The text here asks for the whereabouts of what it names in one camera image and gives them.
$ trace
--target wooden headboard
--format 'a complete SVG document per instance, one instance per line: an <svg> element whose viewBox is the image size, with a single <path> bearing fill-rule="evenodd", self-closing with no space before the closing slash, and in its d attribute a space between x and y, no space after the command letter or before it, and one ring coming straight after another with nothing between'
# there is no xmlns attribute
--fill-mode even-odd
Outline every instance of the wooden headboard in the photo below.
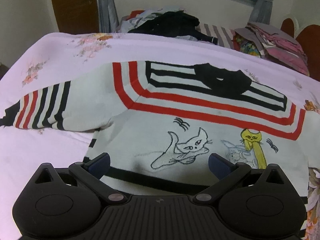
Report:
<svg viewBox="0 0 320 240"><path fill-rule="evenodd" d="M282 22L281 30L294 37L294 23L287 18ZM296 37L308 57L310 77L320 81L320 25L309 25Z"/></svg>

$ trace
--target yellow cat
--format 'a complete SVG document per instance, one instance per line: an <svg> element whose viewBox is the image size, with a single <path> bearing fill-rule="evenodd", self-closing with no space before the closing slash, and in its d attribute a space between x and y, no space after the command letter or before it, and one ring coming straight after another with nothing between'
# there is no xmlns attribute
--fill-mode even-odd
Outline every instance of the yellow cat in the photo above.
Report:
<svg viewBox="0 0 320 240"><path fill-rule="evenodd" d="M241 132L241 138L243 139L244 147L247 151L250 151L253 148L254 155L258 162L258 169L265 169L267 167L267 162L260 146L260 141L262 140L261 132L252 133L248 129L244 129Z"/></svg>

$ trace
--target door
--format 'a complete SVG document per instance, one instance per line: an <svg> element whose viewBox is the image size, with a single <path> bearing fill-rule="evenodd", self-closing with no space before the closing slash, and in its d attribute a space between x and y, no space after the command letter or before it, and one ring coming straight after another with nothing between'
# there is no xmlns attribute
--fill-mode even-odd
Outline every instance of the door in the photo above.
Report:
<svg viewBox="0 0 320 240"><path fill-rule="evenodd" d="M52 0L52 6L60 32L99 32L97 0Z"/></svg>

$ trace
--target curtain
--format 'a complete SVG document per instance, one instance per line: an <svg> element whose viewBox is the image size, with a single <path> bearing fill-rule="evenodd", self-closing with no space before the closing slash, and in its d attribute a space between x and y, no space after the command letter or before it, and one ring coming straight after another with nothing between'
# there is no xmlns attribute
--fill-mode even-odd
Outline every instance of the curtain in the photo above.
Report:
<svg viewBox="0 0 320 240"><path fill-rule="evenodd" d="M250 15L250 22L270 24L273 0L258 0Z"/></svg>
<svg viewBox="0 0 320 240"><path fill-rule="evenodd" d="M116 7L113 0L98 0L99 31L101 33L115 32L118 27Z"/></svg>

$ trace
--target wall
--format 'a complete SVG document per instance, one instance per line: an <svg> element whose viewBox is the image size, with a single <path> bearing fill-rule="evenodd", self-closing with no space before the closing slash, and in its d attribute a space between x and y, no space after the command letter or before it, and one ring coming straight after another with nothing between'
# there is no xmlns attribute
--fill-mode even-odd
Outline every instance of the wall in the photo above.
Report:
<svg viewBox="0 0 320 240"><path fill-rule="evenodd" d="M0 0L0 61L11 67L39 38L58 31L51 0Z"/></svg>
<svg viewBox="0 0 320 240"><path fill-rule="evenodd" d="M291 10L293 0L275 0L271 24L281 27L283 15ZM236 0L115 0L119 19L132 10L177 5L199 18L200 22L228 28L244 27L253 5Z"/></svg>
<svg viewBox="0 0 320 240"><path fill-rule="evenodd" d="M294 0L291 13L300 29L310 24L320 25L320 0Z"/></svg>

